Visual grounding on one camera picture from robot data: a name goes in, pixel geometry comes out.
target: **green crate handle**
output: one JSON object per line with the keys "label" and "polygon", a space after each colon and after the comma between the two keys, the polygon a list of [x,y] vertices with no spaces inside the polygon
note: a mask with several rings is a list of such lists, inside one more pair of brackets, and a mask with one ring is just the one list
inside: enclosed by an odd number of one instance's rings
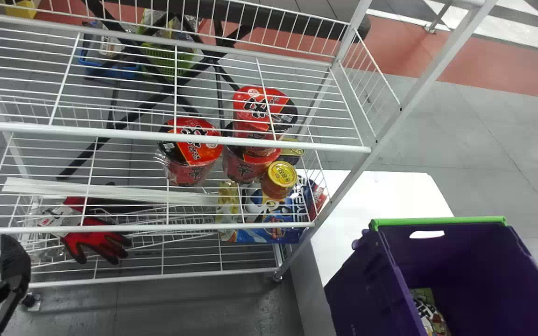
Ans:
{"label": "green crate handle", "polygon": [[507,227],[504,216],[479,216],[479,217],[433,217],[433,218],[381,218],[372,219],[369,228],[379,231],[380,226],[394,225],[446,225],[446,224],[480,224],[498,223]]}

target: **crate handle hole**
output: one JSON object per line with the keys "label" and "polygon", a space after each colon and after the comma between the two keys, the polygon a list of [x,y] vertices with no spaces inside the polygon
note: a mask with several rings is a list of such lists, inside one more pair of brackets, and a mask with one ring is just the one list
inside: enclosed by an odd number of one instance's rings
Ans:
{"label": "crate handle hole", "polygon": [[442,237],[446,233],[443,230],[438,231],[414,231],[410,234],[410,239],[427,239]]}

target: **purple plastic bin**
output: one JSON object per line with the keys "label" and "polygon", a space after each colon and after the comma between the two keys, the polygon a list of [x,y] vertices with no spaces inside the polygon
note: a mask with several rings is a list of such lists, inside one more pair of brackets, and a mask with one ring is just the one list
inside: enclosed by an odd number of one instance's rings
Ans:
{"label": "purple plastic bin", "polygon": [[[511,227],[380,226],[325,286],[339,336],[426,336],[409,288],[430,287],[452,336],[538,336],[538,266]],[[410,239],[414,231],[439,238]]]}

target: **caster wheel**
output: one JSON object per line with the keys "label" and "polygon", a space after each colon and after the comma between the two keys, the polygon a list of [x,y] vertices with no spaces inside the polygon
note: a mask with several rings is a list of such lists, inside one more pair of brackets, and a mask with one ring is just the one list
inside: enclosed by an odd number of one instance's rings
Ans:
{"label": "caster wheel", "polygon": [[41,294],[28,292],[21,303],[28,311],[38,311],[41,308],[41,301]]}
{"label": "caster wheel", "polygon": [[275,283],[276,285],[279,283],[282,283],[283,277],[276,277],[277,274],[273,274],[271,276],[271,282]]}

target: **red glove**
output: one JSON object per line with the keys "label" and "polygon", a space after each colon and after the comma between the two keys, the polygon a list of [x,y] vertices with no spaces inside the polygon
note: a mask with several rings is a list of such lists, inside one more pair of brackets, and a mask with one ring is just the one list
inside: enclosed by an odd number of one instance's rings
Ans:
{"label": "red glove", "polygon": [[[64,204],[70,204],[71,208],[82,212],[82,206],[75,206],[77,203],[73,197],[68,197]],[[109,223],[95,217],[84,217],[82,225],[109,225]],[[115,232],[70,232],[60,239],[79,264],[87,262],[82,246],[95,251],[112,265],[119,263],[118,257],[128,257],[128,252],[124,250],[124,246],[132,246],[132,242],[128,238]]]}

